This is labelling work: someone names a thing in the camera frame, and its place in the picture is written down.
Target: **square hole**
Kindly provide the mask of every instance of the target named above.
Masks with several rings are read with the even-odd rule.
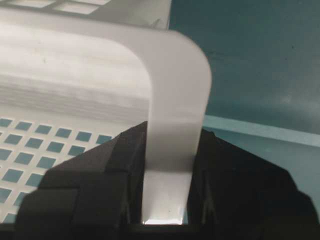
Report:
[[[0,160],[7,160],[11,153],[11,150],[0,148]]]
[[[86,3],[86,4],[105,5],[111,0],[74,0],[74,1],[79,3]]]
[[[4,204],[12,191],[0,187],[0,203]]]
[[[19,207],[21,205],[21,203],[22,203],[22,200],[24,199],[24,197],[26,195],[28,195],[28,193],[20,192],[13,205]]]
[[[57,137],[66,138],[67,139],[70,136],[70,133],[71,133],[70,129],[59,128],[55,135]]]
[[[51,126],[46,126],[46,125],[39,125],[37,129],[35,130],[36,133],[38,134],[48,134],[51,130]]]
[[[25,146],[28,148],[38,149],[42,142],[42,139],[30,137]]]
[[[76,136],[76,140],[83,141],[83,142],[89,142],[91,138],[90,132],[80,131],[78,135]]]
[[[12,5],[24,6],[24,7],[32,7],[32,8],[44,8],[56,0],[13,0],[8,2]]]
[[[33,157],[34,155],[32,154],[20,152],[19,155],[16,157],[15,162],[18,164],[28,165]]]
[[[32,186],[32,187],[38,187],[42,178],[43,178],[43,175],[32,173],[31,176],[29,177],[28,181],[26,181],[25,185]]]
[[[98,139],[96,140],[97,144],[104,144],[105,142],[108,142],[112,139],[111,136],[106,135],[99,135]]]
[[[54,158],[43,156],[36,166],[38,168],[50,169],[55,164],[55,161]]]
[[[91,14],[95,10],[97,10],[99,6],[96,5],[89,5],[84,3],[77,3],[77,2],[64,2],[54,9],[69,12],[69,13],[76,13],[76,14]]]
[[[29,128],[31,127],[31,125],[32,125],[32,123],[30,123],[30,122],[21,121],[18,123],[18,125],[15,127],[15,129],[28,131]]]
[[[68,155],[70,156],[78,156],[80,154],[83,154],[85,152],[86,148],[83,146],[72,146],[70,148],[70,151],[68,152]]]
[[[12,214],[12,213],[8,213],[5,217],[5,219],[3,220],[4,224],[13,224],[16,221],[16,217],[17,215]]]
[[[14,144],[17,145],[20,140],[22,139],[22,136],[10,134],[6,140],[4,141],[6,144]]]
[[[9,125],[11,124],[12,120],[10,119],[6,119],[6,118],[0,118],[0,127],[9,127]]]
[[[24,173],[23,171],[9,169],[8,171],[6,171],[2,180],[7,182],[12,182],[12,183],[17,183],[23,173]]]
[[[63,147],[63,143],[52,141],[46,150],[49,152],[60,153]]]

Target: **perforated basket bottom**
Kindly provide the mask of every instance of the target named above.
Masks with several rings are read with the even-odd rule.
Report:
[[[0,105],[0,223],[12,223],[45,172],[133,124]]]

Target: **white plastic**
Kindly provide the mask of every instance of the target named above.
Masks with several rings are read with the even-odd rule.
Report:
[[[12,151],[0,161],[0,179],[9,168],[23,172],[17,183],[0,180],[0,188],[11,190],[0,203],[0,221],[17,213],[20,192],[35,189],[26,183],[44,174],[41,156],[55,157],[56,165],[70,158],[70,147],[88,150],[99,134],[115,136],[148,119],[143,222],[181,224],[211,88],[206,57],[177,32],[46,11],[0,7],[0,118],[13,120],[0,127],[0,148]],[[32,127],[22,132],[15,128],[20,121]],[[52,132],[36,133],[40,124]],[[60,127],[72,134],[55,136]],[[80,143],[79,131],[92,139]],[[10,134],[21,141],[5,143]],[[33,149],[30,138],[43,142]],[[48,151],[52,142],[64,143],[60,153]],[[34,158],[16,163],[19,152]]]

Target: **teal wall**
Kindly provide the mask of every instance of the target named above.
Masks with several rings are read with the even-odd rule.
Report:
[[[173,0],[170,28],[208,57],[207,115],[320,133],[320,1]]]

